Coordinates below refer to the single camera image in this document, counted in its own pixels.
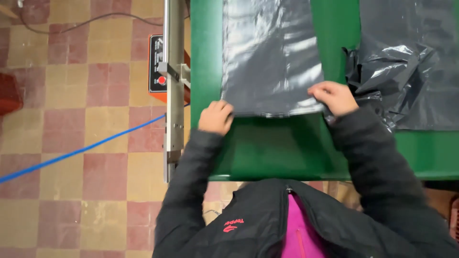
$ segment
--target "red button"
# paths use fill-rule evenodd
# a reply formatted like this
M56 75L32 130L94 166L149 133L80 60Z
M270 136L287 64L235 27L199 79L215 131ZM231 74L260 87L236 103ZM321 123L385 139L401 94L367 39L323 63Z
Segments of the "red button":
M166 78L164 76L160 76L158 78L158 83L164 85L166 83Z

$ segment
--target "person's left hand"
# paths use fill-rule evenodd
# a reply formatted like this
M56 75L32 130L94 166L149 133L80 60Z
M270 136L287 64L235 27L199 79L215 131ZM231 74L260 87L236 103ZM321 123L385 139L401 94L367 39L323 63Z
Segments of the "person's left hand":
M209 133L225 135L233 122L233 106L226 101L212 101L208 108L201 112L198 129Z

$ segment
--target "floor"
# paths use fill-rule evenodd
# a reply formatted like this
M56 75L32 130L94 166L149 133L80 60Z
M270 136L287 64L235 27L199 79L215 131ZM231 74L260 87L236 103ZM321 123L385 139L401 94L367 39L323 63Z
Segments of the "floor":
M59 31L115 11L162 22L162 0L25 0L24 5L25 20L40 30ZM189 19L185 27L190 53ZM16 76L24 99L22 110L1 119L0 174L164 114L165 105L147 94L146 72L147 36L161 31L111 17L48 36L0 16L0 71ZM185 117L187 138L189 108ZM1 184L0 257L151 257L155 218L167 189L163 132L160 120ZM221 212L240 184L210 183L203 210ZM207 222L215 217L204 215Z

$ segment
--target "jacket sleeve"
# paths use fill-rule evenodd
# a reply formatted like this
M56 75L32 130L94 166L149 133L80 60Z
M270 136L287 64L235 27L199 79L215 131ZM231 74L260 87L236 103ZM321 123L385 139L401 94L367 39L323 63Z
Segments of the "jacket sleeve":
M206 225L202 201L224 137L193 129L162 202L153 257L171 257Z
M427 205L421 183L374 112L360 108L338 118L330 131L336 148L347 158L367 215L428 257L439 257L439 253L441 257L459 257L446 223Z

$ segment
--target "person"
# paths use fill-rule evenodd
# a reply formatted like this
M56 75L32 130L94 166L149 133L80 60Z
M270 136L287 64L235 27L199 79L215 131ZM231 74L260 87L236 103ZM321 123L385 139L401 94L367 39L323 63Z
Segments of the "person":
M153 258L170 257L447 257L459 258L445 221L426 203L421 183L393 135L349 88L333 82L308 93L336 117L330 132L348 161L363 212L289 179L251 182L209 225L202 218L233 107L214 101L190 133L155 228Z

